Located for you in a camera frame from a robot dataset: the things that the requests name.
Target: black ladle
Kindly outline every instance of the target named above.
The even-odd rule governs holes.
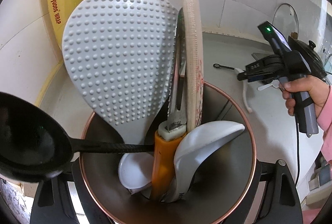
[[[70,138],[56,120],[38,107],[0,92],[0,174],[8,178],[25,182],[51,179],[67,167],[75,152],[138,153],[153,150],[153,145]]]

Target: hand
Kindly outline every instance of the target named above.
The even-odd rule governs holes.
[[[286,100],[286,108],[288,109],[288,114],[291,116],[294,115],[295,107],[295,99],[290,98],[291,93],[309,92],[309,95],[315,104],[316,117],[318,117],[330,92],[329,85],[311,75],[308,75],[306,78],[286,82],[283,85],[283,88],[285,89],[283,90],[283,99]]]

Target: orange handle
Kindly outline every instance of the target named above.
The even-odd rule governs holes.
[[[181,137],[167,142],[159,136],[158,131],[154,133],[154,163],[152,170],[152,190],[151,200],[160,201],[168,191],[169,186],[175,176],[174,155],[175,151],[185,137]]]

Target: white countertop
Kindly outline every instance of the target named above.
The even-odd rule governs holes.
[[[232,70],[215,69],[214,63],[245,69],[254,62],[252,53],[271,54],[269,45],[218,34],[203,34],[204,80],[229,94],[246,112],[254,132],[257,158],[274,163],[284,159],[295,179],[297,176],[297,136],[295,119],[287,113],[280,89],[273,87],[257,91],[258,81],[248,84],[248,104],[253,113],[247,113],[242,101],[242,82]],[[306,175],[323,144],[323,131],[308,138],[299,134],[300,176]]]

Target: black handle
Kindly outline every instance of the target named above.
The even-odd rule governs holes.
[[[89,141],[82,139],[70,138],[70,144],[73,152],[84,153],[140,153],[153,152],[154,145],[139,145],[139,144],[116,144],[99,141]]]
[[[289,81],[306,77],[307,75],[299,74],[289,77]],[[298,122],[298,129],[301,133],[307,135],[318,134],[317,117],[315,104],[308,92],[293,93],[295,99],[294,115]]]
[[[234,70],[233,67],[230,67],[230,66],[223,66],[223,65],[220,65],[220,64],[218,64],[218,63],[213,64],[213,67],[214,67],[215,69],[228,69],[228,70]]]

